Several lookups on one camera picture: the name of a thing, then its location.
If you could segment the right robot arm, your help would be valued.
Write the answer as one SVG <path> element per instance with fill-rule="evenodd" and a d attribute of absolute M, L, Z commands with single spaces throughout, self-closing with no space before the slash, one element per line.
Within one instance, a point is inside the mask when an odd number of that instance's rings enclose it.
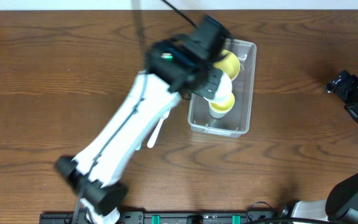
<path fill-rule="evenodd" d="M 343 70 L 324 89 L 338 96 L 358 124 L 358 77 Z M 297 201 L 285 206 L 281 217 L 289 223 L 358 223 L 358 173 L 338 183 L 326 200 Z"/>

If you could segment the cream white plastic fork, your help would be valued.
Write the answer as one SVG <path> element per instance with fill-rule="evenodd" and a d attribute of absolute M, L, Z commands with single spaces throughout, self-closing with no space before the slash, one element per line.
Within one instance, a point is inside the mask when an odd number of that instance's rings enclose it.
<path fill-rule="evenodd" d="M 153 147 L 154 147 L 154 145 L 155 145 L 155 143 L 156 143 L 156 141 L 157 141 L 157 138 L 158 138 L 158 134 L 159 134 L 159 132 L 160 132 L 160 130 L 161 130 L 162 124 L 163 124 L 163 122 L 168 118 L 169 114 L 170 114 L 170 110 L 167 110 L 167 111 L 162 115 L 162 117 L 160 118 L 160 120 L 158 121 L 158 123 L 157 123 L 157 125 L 156 125 L 154 131 L 153 131 L 152 134 L 150 135 L 150 138 L 149 138 L 149 140 L 148 140 L 148 142 L 147 142 L 147 147 L 148 147 L 148 148 L 153 148 Z"/>

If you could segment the cream white plastic cup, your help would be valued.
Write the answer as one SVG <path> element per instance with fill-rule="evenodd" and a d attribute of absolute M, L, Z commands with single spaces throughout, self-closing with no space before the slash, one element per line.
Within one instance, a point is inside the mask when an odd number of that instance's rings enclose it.
<path fill-rule="evenodd" d="M 230 77 L 223 72 L 220 83 L 218 85 L 218 89 L 216 90 L 212 99 L 208 99 L 205 97 L 210 103 L 220 103 L 226 101 L 232 93 L 232 81 Z"/>

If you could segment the yellow plastic bowl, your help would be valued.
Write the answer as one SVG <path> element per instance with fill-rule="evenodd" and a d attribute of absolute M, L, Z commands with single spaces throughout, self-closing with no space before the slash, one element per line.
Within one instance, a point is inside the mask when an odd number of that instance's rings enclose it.
<path fill-rule="evenodd" d="M 222 60 L 214 63 L 214 67 L 222 70 L 225 74 L 229 76 L 231 81 L 237 78 L 240 70 L 241 70 L 241 64 L 238 59 L 238 57 L 228 51 L 223 50 L 221 52 L 221 55 L 224 57 Z"/>

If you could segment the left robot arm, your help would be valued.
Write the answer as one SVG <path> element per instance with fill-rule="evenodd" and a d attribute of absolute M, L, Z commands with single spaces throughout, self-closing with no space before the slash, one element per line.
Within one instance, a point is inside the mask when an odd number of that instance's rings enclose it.
<path fill-rule="evenodd" d="M 78 196 L 73 223 L 116 223 L 127 188 L 122 173 L 163 114 L 186 96 L 212 102 L 231 94 L 231 79 L 215 64 L 231 33 L 205 16 L 190 35 L 154 43 L 144 54 L 144 69 L 126 99 L 99 135 L 74 157 L 56 163 Z"/>

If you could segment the grey plastic cup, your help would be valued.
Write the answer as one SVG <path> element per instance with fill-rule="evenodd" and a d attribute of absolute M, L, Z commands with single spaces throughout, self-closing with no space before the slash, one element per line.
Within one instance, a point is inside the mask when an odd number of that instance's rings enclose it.
<path fill-rule="evenodd" d="M 216 110 L 213 107 L 209 108 L 210 115 L 215 119 L 223 118 L 225 115 L 227 115 L 227 113 L 229 111 L 230 111 L 230 109 L 228 109 L 228 110 Z"/>

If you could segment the yellow plastic cup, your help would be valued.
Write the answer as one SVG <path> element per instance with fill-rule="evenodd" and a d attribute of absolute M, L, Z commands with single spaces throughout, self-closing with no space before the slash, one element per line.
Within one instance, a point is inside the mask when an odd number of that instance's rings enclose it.
<path fill-rule="evenodd" d="M 231 110 L 234 106 L 235 101 L 235 96 L 233 93 L 231 93 L 231 95 L 224 101 L 220 101 L 218 103 L 209 103 L 209 107 L 213 107 L 216 110 Z"/>

